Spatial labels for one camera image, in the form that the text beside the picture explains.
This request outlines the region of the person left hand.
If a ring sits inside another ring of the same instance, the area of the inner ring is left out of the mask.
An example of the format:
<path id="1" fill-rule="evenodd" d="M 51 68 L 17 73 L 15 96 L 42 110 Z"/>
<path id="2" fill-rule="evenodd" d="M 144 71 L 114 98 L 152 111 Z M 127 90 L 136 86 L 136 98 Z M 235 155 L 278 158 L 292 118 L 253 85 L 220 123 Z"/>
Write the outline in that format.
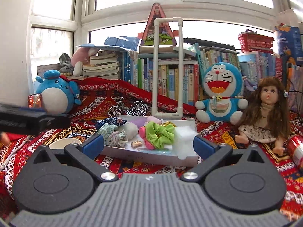
<path id="1" fill-rule="evenodd" d="M 2 144 L 4 144 L 5 146 L 9 146 L 10 145 L 10 139 L 9 139 L 7 133 L 1 132 L 1 134 L 0 134 L 0 142 Z"/>

